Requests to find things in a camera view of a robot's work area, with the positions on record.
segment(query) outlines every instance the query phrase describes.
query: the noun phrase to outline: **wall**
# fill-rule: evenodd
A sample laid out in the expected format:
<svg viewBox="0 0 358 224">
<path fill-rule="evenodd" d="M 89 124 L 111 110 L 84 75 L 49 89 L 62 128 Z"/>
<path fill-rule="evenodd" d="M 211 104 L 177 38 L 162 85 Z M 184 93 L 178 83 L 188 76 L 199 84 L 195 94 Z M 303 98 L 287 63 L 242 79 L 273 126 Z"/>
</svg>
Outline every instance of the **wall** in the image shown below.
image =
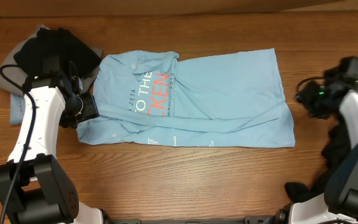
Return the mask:
<svg viewBox="0 0 358 224">
<path fill-rule="evenodd" d="M 340 0 L 0 0 L 0 17 L 273 12 Z"/>
<path fill-rule="evenodd" d="M 310 11 L 358 11 L 358 0 L 343 0 L 286 10 L 288 12 L 310 12 Z"/>
</svg>

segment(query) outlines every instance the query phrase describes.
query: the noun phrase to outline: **dark cloth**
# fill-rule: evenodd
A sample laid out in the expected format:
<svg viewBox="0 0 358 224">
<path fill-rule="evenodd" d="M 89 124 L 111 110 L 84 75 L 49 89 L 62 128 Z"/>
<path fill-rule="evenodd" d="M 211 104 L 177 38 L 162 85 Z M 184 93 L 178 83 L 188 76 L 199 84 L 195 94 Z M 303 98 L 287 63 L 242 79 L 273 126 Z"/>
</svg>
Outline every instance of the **dark cloth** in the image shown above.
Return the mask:
<svg viewBox="0 0 358 224">
<path fill-rule="evenodd" d="M 45 57 L 58 54 L 71 60 L 80 78 L 88 78 L 101 59 L 86 44 L 76 38 L 69 30 L 41 28 L 37 37 L 29 39 L 13 57 L 30 77 L 42 74 L 42 61 Z"/>
<path fill-rule="evenodd" d="M 302 183 L 289 182 L 285 184 L 288 197 L 295 203 L 305 202 L 322 194 L 329 178 L 351 151 L 349 134 L 343 120 L 340 119 L 339 124 L 332 128 L 328 134 L 330 141 L 321 152 L 326 159 L 327 171 L 319 176 L 310 190 Z"/>
</svg>

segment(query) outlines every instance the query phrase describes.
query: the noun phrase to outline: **black cloth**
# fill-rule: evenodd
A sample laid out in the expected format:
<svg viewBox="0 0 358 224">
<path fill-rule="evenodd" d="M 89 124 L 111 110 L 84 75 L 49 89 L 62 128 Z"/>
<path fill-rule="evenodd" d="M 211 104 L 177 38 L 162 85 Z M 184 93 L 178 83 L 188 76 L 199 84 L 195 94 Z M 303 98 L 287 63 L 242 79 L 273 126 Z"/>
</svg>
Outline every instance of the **black cloth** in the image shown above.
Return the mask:
<svg viewBox="0 0 358 224">
<path fill-rule="evenodd" d="M 328 134 L 330 141 L 321 153 L 326 159 L 327 171 L 318 177 L 310 189 L 302 183 L 288 182 L 285 184 L 288 197 L 295 203 L 305 202 L 324 193 L 329 178 L 351 151 L 349 134 L 343 120 L 340 120 L 339 124 L 332 128 Z"/>
<path fill-rule="evenodd" d="M 87 76 L 99 66 L 101 59 L 86 44 L 76 38 L 69 30 L 41 28 L 37 37 L 29 39 L 13 58 L 18 65 L 34 77 L 42 74 L 42 61 L 45 57 L 59 55 L 71 60 L 80 78 Z"/>
</svg>

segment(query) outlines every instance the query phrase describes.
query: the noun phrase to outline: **wood grain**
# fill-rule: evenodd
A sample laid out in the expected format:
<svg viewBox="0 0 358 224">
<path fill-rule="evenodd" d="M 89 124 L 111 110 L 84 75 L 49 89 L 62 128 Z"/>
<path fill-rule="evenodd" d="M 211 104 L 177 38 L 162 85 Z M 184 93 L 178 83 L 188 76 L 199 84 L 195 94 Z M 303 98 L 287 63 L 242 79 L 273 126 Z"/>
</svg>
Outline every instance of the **wood grain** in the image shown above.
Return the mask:
<svg viewBox="0 0 358 224">
<path fill-rule="evenodd" d="M 0 0 L 0 17 L 275 12 L 340 0 Z"/>
<path fill-rule="evenodd" d="M 320 152 L 334 121 L 309 118 L 293 95 L 300 80 L 358 55 L 358 13 L 0 19 L 0 64 L 40 23 L 70 29 L 105 54 L 174 50 L 184 60 L 276 49 L 295 148 L 89 146 L 75 130 L 60 129 L 58 161 L 89 206 L 143 220 L 273 214 L 290 202 L 285 182 L 311 184 L 324 171 Z M 0 89 L 0 164 L 18 133 L 9 124 L 9 94 Z"/>
</svg>

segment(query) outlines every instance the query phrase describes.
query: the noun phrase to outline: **gray cloth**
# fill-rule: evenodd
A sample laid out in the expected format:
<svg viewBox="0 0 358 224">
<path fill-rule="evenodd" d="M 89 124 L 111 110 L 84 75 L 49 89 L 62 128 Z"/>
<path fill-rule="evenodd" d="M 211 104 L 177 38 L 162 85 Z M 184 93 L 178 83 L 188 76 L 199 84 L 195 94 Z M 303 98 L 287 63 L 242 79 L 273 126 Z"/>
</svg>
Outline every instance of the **gray cloth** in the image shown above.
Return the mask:
<svg viewBox="0 0 358 224">
<path fill-rule="evenodd" d="M 22 96 L 11 93 L 10 124 L 21 124 L 24 117 L 25 102 Z"/>
<path fill-rule="evenodd" d="M 44 25 L 39 25 L 38 28 L 36 28 L 35 32 L 28 38 L 33 38 L 37 36 L 37 32 L 40 28 L 45 28 L 48 29 L 47 27 L 45 27 Z M 23 45 L 26 43 L 27 40 L 23 40 L 22 42 L 20 42 L 19 44 L 16 45 L 16 47 L 13 48 L 13 50 L 6 56 L 5 60 L 3 61 L 3 63 L 1 64 L 1 66 L 3 65 L 17 65 L 16 61 L 13 59 L 13 55 L 16 54 L 16 52 L 20 51 L 20 49 L 23 47 Z M 103 49 L 97 48 L 97 47 L 92 47 L 91 48 L 100 58 L 103 55 Z M 95 68 L 92 72 L 91 75 L 89 76 L 89 78 L 83 79 L 82 81 L 82 85 L 83 85 L 83 91 L 88 91 L 88 89 L 91 87 L 93 81 L 95 80 L 96 76 L 99 73 L 99 67 Z M 7 68 L 4 70 L 4 74 L 11 79 L 12 81 L 14 81 L 15 83 L 17 83 L 18 85 L 23 85 L 25 78 L 27 77 L 27 74 L 20 68 Z M 4 90 L 10 91 L 11 93 L 14 93 L 16 95 L 19 96 L 23 96 L 23 93 L 18 90 L 16 87 L 14 87 L 12 84 L 10 84 L 9 82 L 7 82 L 0 74 L 0 87 Z"/>
</svg>

